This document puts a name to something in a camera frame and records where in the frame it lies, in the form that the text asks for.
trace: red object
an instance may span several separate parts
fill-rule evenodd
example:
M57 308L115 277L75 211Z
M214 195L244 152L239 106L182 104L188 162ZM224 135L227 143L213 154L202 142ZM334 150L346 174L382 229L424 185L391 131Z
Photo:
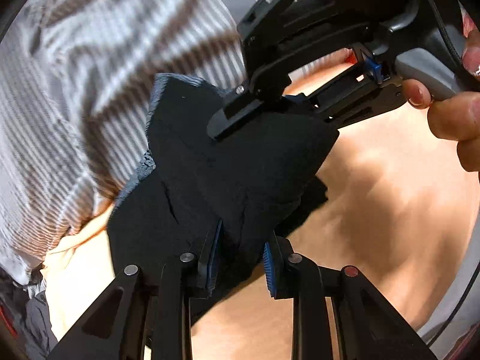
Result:
M349 278L355 278L359 274L359 270L355 268L354 266L348 266L345 268L345 275L347 275Z
M5 323L5 326L7 327L8 331L10 334L17 339L18 333L15 330L15 328L11 325L10 321L8 320L7 316L5 315L5 311L3 310L3 307L0 305L0 315Z
M462 351L465 349L467 344L470 342L470 340L473 338L473 336L477 332L477 329L479 328L479 326L480 324L477 323L474 327L470 329L470 331L467 334L465 334L462 338L457 340L455 347L453 348L452 351L450 351L450 353L447 355L445 360L457 360L457 358L462 354Z
M356 64L358 61L357 61L357 57L355 56L355 53L352 52L350 56L345 60L345 62L351 63L353 65Z

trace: human hand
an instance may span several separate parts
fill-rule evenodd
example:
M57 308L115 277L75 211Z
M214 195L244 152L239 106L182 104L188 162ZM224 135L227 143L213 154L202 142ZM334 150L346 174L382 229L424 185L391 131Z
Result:
M462 56L464 67L480 80L480 32L469 33ZM468 172L480 171L480 92L462 92L441 102L434 102L427 87L408 79L403 93L411 105L428 108L428 124L435 137L456 140L457 154Z

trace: blue clip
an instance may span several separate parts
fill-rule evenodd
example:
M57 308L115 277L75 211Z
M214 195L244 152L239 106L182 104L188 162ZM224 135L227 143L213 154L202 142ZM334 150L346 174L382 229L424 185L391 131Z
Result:
M364 55L365 73L371 77L377 85L383 83L382 65L373 62L369 57Z

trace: striped shirt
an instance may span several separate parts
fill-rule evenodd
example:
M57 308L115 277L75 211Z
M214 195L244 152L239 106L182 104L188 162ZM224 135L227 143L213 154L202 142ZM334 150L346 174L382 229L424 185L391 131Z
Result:
M244 80L236 24L255 1L28 0L0 43L0 266L16 281L135 171L153 74Z

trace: gray handle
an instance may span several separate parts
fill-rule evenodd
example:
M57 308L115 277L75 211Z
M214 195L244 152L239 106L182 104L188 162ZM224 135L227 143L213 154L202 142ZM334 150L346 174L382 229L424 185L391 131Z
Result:
M455 74L425 49L408 50L395 60L397 74L406 79L416 79L429 89L435 100L445 100L468 89Z

